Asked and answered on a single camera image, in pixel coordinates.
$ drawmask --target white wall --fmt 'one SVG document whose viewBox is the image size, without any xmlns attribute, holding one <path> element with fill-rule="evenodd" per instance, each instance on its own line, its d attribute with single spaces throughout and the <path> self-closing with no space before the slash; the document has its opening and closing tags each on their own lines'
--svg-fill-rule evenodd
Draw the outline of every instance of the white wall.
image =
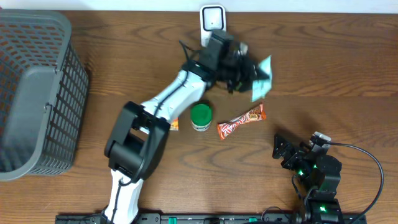
<svg viewBox="0 0 398 224">
<path fill-rule="evenodd" d="M 0 0 L 5 9 L 199 11 L 222 4 L 234 12 L 398 13 L 398 0 Z"/>
</svg>

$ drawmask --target plastic basket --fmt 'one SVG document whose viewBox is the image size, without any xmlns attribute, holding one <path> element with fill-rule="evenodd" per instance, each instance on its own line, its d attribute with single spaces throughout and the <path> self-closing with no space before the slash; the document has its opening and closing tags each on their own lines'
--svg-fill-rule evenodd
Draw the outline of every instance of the plastic basket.
<svg viewBox="0 0 398 224">
<path fill-rule="evenodd" d="M 71 168 L 89 79 L 57 12 L 0 10 L 0 180 Z"/>
</svg>

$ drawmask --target wooden tabletop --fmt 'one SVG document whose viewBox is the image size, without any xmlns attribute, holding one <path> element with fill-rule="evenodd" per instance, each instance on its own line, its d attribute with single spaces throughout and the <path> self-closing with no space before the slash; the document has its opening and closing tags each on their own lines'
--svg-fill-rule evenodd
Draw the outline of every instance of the wooden tabletop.
<svg viewBox="0 0 398 224">
<path fill-rule="evenodd" d="M 200 46 L 199 13 L 62 12 L 72 41 L 92 72 L 90 95 L 73 168 L 56 177 L 25 176 L 0 183 L 0 223 L 53 223 L 59 213 L 93 213 L 109 203 L 111 172 L 104 145 L 128 101 L 162 91 L 185 61 L 178 40 Z M 259 213 L 294 209 L 290 178 L 272 158 L 273 136 L 308 141 L 314 131 L 367 149 L 386 182 L 368 223 L 398 220 L 398 17 L 375 14 L 228 13 L 228 30 L 256 58 L 272 55 L 273 89 L 265 121 L 240 126 L 221 141 L 217 121 L 259 103 L 251 92 L 213 88 L 210 129 L 196 132 L 189 111 L 171 132 L 162 161 L 144 183 L 141 208 L 165 213 Z M 332 147 L 343 163 L 337 199 L 344 212 L 362 212 L 379 187 L 374 161 Z"/>
</svg>

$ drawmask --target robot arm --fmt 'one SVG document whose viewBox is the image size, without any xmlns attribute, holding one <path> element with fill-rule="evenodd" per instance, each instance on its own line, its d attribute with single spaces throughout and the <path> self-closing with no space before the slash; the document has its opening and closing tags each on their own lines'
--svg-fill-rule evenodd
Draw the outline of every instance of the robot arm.
<svg viewBox="0 0 398 224">
<path fill-rule="evenodd" d="M 124 106 L 104 152 L 113 176 L 105 223 L 130 224 L 137 216 L 142 184 L 160 162 L 173 119 L 216 81 L 225 82 L 231 93 L 250 90 L 254 80 L 269 78 L 246 56 L 247 49 L 226 32 L 215 30 L 198 61 L 188 58 L 164 91 L 141 105 L 130 101 Z M 133 135 L 131 129 L 148 134 L 147 140 Z"/>
</svg>

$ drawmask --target red candy wrapper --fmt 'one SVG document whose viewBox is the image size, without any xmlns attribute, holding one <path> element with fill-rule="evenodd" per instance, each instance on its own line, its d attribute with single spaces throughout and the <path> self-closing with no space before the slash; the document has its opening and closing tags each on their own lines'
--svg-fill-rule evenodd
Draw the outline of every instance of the red candy wrapper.
<svg viewBox="0 0 398 224">
<path fill-rule="evenodd" d="M 247 113 L 233 119 L 227 123 L 217 124 L 217 131 L 220 135 L 221 140 L 224 140 L 229 134 L 231 134 L 240 124 L 247 124 L 252 121 L 261 121 L 266 119 L 266 112 L 264 112 L 264 106 L 262 103 L 257 107 L 251 109 Z"/>
</svg>

